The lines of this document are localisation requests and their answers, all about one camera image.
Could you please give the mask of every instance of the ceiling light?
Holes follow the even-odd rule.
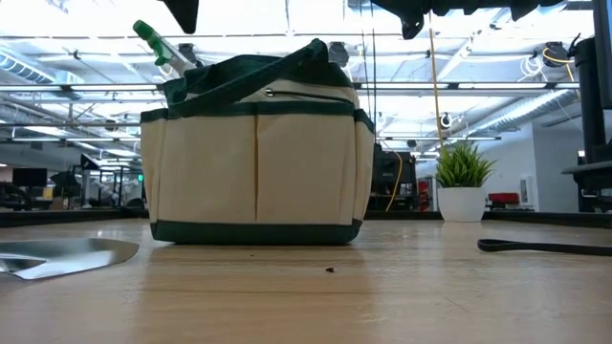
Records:
[[[106,152],[114,155],[118,155],[120,157],[137,157],[138,153],[134,153],[132,151],[128,151],[125,149],[105,149]]]
[[[440,140],[437,137],[387,137],[387,138],[379,138],[380,140],[431,140],[437,141]],[[463,137],[463,138],[442,138],[442,140],[501,140],[501,137]]]
[[[86,148],[86,149],[91,149],[91,150],[99,150],[99,148],[97,148],[96,146],[93,146],[89,143],[83,143],[83,142],[75,142],[76,145]]]
[[[546,87],[544,82],[479,82],[479,83],[460,83],[460,89],[475,90],[533,90]]]
[[[112,138],[69,138],[66,139],[68,141],[72,141],[72,142],[110,142],[113,141],[114,139]]]
[[[41,126],[31,126],[24,127],[25,129],[35,131],[36,133],[47,134],[52,136],[66,136],[68,132],[65,132],[61,129],[57,129],[54,127],[41,127]]]
[[[157,84],[126,84],[126,85],[74,85],[73,91],[157,91]]]
[[[93,176],[99,176],[99,174],[100,174],[100,173],[102,174],[102,176],[112,176],[112,175],[114,175],[114,174],[115,174],[115,173],[113,173],[113,172],[104,172],[104,171],[101,171],[101,172],[100,172],[100,171],[90,171],[90,172],[89,172],[89,175],[90,175],[90,176],[92,176],[92,177],[93,177]]]
[[[0,92],[60,92],[59,86],[49,85],[0,85]]]
[[[402,82],[384,82],[384,83],[366,83],[364,85],[363,88],[366,89],[404,89],[404,90],[433,90],[433,83],[432,82],[409,82],[409,83],[402,83]],[[448,84],[447,83],[439,83],[438,84],[438,88],[447,88]]]
[[[14,138],[9,139],[15,142],[60,142],[58,138]]]
[[[112,163],[112,162],[119,162],[119,161],[134,161],[135,159],[133,158],[116,158],[116,159],[102,159],[102,163]]]
[[[580,84],[577,82],[560,82],[558,83],[555,88],[558,89],[579,89],[580,88]]]

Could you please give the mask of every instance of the green trim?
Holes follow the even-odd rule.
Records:
[[[155,109],[141,113],[141,124],[156,121],[158,119],[168,119],[168,109]]]
[[[190,117],[234,117],[266,115],[319,115],[319,116],[354,116],[353,104],[329,101],[256,101],[242,102],[206,109],[203,113],[197,106],[176,111],[174,109],[157,109],[141,114],[141,123],[157,119],[178,119]]]
[[[361,123],[365,124],[365,126],[367,127],[367,129],[372,133],[375,134],[375,128],[374,128],[374,122],[372,121],[372,119],[370,119],[370,117],[365,113],[365,111],[363,111],[362,109],[357,109],[355,110],[355,122],[360,121]]]
[[[151,224],[155,240],[189,245],[345,245],[357,237],[361,221],[351,225],[197,224],[159,220]]]
[[[239,101],[281,78],[313,85],[353,87],[342,69],[328,62],[325,43],[314,39],[285,57],[245,54],[188,70],[185,77],[166,82],[164,92],[170,108],[180,103],[190,104],[195,98],[186,100],[187,93],[197,94],[201,106],[214,108]]]

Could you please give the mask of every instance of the desk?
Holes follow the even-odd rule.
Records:
[[[612,230],[368,221],[346,247],[180,247],[148,222],[0,228],[108,237],[130,261],[42,282],[0,274],[3,343],[610,343],[612,260],[484,253],[478,238],[612,246]],[[326,268],[335,268],[335,273]]]

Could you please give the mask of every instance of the exposed ductwork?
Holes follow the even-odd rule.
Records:
[[[500,133],[568,106],[578,99],[578,92],[575,90],[551,91],[539,97],[522,98],[478,121],[471,128],[452,134],[478,136],[488,132]]]
[[[0,69],[11,74],[21,76],[37,84],[54,83],[53,72],[44,71],[44,68],[24,62],[25,56],[9,52],[0,48]]]

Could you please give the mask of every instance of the garden tool bag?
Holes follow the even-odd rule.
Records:
[[[340,245],[370,194],[373,124],[319,40],[166,82],[142,113],[153,237],[181,244]]]

